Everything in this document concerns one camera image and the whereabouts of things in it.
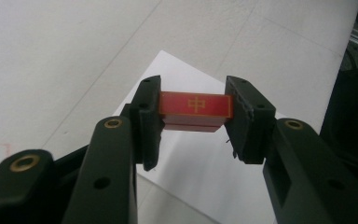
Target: white paper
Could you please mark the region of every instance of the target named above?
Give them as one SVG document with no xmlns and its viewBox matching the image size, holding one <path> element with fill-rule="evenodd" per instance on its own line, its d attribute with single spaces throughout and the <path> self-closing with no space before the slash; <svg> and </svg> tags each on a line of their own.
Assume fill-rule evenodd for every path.
<svg viewBox="0 0 358 224">
<path fill-rule="evenodd" d="M 161 51 L 115 112 L 130 103 L 141 80 L 161 75 L 163 91 L 223 94 L 225 84 Z M 224 127 L 216 133 L 163 131 L 158 165 L 138 174 L 220 223 L 273 223 L 262 165 L 234 160 Z"/>
</svg>

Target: red box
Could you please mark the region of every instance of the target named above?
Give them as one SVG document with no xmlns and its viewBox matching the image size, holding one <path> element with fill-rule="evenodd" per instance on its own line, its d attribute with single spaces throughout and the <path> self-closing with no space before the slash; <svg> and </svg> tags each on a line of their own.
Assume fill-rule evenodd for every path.
<svg viewBox="0 0 358 224">
<path fill-rule="evenodd" d="M 213 133 L 232 119 L 230 95 L 162 91 L 159 114 L 165 129 Z"/>
</svg>

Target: gray floor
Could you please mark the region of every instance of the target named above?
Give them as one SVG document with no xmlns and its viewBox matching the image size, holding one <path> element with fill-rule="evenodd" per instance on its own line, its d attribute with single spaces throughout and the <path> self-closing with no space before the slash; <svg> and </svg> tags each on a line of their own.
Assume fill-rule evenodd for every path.
<svg viewBox="0 0 358 224">
<path fill-rule="evenodd" d="M 162 49 L 221 81 L 251 80 L 280 112 L 319 129 L 357 6 L 0 1 L 0 161 L 26 148 L 59 158 L 86 145 Z M 321 101 L 303 104 L 310 92 Z M 141 177 L 138 189 L 139 223 L 213 223 Z"/>
</svg>

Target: white floor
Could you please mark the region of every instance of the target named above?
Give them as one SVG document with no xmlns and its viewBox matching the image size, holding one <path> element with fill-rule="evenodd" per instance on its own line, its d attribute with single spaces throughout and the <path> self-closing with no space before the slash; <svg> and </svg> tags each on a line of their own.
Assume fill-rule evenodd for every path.
<svg viewBox="0 0 358 224">
<path fill-rule="evenodd" d="M 86 145 L 162 49 L 221 81 L 250 80 L 280 112 L 319 130 L 357 8 L 358 0 L 1 0 L 0 160 L 26 148 L 58 148 L 59 158 Z M 321 100 L 304 102 L 309 94 Z M 214 223 L 141 177 L 138 189 L 139 223 Z"/>
</svg>

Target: gold chinese character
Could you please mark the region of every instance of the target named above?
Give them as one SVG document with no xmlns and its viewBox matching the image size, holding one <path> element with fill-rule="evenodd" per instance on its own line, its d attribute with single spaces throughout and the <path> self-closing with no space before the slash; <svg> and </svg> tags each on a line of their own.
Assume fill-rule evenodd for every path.
<svg viewBox="0 0 358 224">
<path fill-rule="evenodd" d="M 187 101 L 188 107 L 194 107 L 194 112 L 199 113 L 199 108 L 205 108 L 205 101 L 199 100 L 199 97 L 196 96 L 195 100 L 188 100 Z"/>
</svg>

